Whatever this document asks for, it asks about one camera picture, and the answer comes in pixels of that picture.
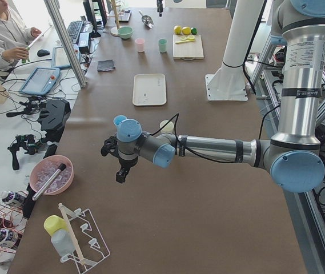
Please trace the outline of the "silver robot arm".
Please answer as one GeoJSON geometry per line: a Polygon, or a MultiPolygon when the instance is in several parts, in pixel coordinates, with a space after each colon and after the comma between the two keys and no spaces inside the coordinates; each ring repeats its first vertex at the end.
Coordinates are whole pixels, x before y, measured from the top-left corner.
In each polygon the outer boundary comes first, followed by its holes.
{"type": "Polygon", "coordinates": [[[286,191],[307,192],[324,179],[315,136],[325,60],[325,1],[281,1],[272,29],[287,42],[279,127],[269,140],[225,140],[149,133],[123,115],[114,118],[116,134],[105,140],[103,156],[119,160],[116,180],[123,183],[143,157],[166,168],[174,156],[194,155],[212,162],[247,163],[268,171],[286,191]]]}

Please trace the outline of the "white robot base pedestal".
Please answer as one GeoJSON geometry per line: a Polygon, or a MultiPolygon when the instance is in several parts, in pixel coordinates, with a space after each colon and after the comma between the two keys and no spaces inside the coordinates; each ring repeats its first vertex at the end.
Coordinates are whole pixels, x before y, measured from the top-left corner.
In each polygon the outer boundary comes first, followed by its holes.
{"type": "Polygon", "coordinates": [[[222,65],[215,74],[206,75],[209,101],[247,101],[244,66],[255,36],[266,1],[236,3],[222,65]]]}

